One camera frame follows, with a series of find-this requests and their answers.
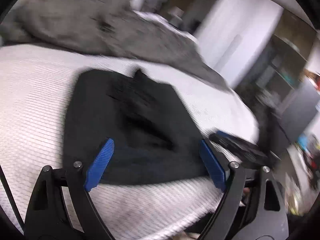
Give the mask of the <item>black pants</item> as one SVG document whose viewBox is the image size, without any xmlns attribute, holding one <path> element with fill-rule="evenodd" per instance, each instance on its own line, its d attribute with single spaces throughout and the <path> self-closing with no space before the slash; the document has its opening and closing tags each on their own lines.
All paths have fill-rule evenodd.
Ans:
<svg viewBox="0 0 320 240">
<path fill-rule="evenodd" d="M 79 75 L 63 133 L 64 167 L 90 164 L 107 139 L 114 154 L 104 184 L 144 185 L 207 174 L 198 127 L 171 85 L 92 69 Z"/>
</svg>

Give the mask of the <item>dark shelving unit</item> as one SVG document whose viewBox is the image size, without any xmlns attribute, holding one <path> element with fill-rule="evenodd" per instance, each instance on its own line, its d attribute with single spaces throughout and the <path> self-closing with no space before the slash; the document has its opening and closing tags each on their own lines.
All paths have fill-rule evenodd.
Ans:
<svg viewBox="0 0 320 240">
<path fill-rule="evenodd" d="M 318 114 L 319 92 L 306 77 L 316 31 L 284 10 L 251 69 L 236 92 L 258 121 L 258 146 L 280 154 L 305 131 Z"/>
</svg>

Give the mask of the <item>white honeycomb mattress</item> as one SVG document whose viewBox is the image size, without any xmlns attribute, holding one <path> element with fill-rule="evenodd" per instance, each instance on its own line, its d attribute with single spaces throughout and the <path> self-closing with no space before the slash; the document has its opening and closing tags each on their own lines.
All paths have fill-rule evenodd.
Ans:
<svg viewBox="0 0 320 240">
<path fill-rule="evenodd" d="M 135 67 L 174 86 L 204 135 L 218 129 L 257 141 L 257 121 L 234 92 L 170 66 L 31 44 L 2 47 L 1 167 L 22 216 L 42 168 L 62 165 L 65 111 L 79 73 L 98 68 L 130 75 Z M 197 178 L 162 185 L 99 185 L 90 196 L 116 239 L 167 239 L 215 211 L 222 193 L 208 178 Z"/>
</svg>

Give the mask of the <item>grey crumpled duvet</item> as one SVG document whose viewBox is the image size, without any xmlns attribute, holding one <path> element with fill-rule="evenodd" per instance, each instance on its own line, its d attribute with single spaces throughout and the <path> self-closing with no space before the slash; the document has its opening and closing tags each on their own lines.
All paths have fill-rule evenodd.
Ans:
<svg viewBox="0 0 320 240">
<path fill-rule="evenodd" d="M 26 0 L 1 23 L 9 43 L 49 43 L 83 54 L 166 64 L 228 91 L 209 68 L 196 43 L 131 8 L 131 0 Z"/>
</svg>

